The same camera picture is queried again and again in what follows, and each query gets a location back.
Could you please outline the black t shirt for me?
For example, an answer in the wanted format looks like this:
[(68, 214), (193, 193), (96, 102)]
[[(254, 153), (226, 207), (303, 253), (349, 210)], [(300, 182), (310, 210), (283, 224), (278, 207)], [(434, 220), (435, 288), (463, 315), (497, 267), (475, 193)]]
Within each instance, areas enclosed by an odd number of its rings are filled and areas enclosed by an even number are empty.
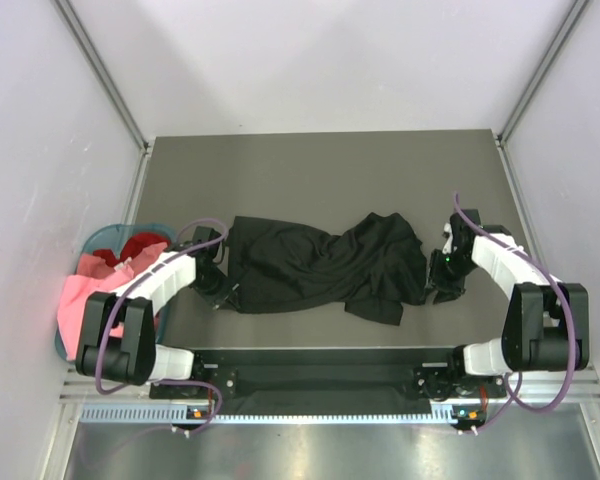
[(340, 235), (304, 224), (239, 216), (228, 237), (236, 310), (278, 314), (341, 303), (346, 312), (400, 324), (426, 302), (427, 259), (398, 213), (368, 214)]

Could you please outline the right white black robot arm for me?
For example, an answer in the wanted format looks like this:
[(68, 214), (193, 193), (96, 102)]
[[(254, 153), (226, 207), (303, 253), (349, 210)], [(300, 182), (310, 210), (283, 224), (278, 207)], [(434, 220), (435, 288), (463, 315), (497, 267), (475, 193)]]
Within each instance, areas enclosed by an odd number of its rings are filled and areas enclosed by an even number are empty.
[(459, 299), (468, 275), (486, 272), (508, 301), (499, 337), (456, 347), (447, 384), (467, 396), (484, 378), (563, 372), (568, 380), (590, 360), (589, 295), (553, 276), (501, 225), (484, 225), (475, 209), (458, 209), (444, 226), (444, 246), (430, 258), (427, 291), (436, 304)]

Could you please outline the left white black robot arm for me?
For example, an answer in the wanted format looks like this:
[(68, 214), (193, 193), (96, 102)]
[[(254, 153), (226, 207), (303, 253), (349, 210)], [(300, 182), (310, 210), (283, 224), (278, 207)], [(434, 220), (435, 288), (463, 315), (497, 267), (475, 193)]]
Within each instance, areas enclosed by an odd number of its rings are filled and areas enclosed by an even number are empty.
[(195, 354), (157, 343), (155, 317), (180, 291), (193, 289), (212, 309), (228, 304), (238, 283), (219, 269), (229, 229), (195, 221), (193, 237), (175, 243), (134, 279), (111, 292), (94, 292), (86, 300), (74, 365), (95, 379), (102, 395), (146, 383), (173, 384), (185, 396), (206, 387), (205, 370)]

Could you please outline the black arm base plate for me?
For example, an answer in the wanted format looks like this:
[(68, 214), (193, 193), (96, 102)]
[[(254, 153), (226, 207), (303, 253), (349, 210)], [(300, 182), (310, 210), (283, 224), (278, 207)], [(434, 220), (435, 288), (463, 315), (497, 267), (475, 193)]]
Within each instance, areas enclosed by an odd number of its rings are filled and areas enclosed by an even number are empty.
[(463, 377), (452, 349), (202, 349), (195, 379), (216, 386), (225, 415), (427, 413), (433, 401), (496, 400), (497, 377)]

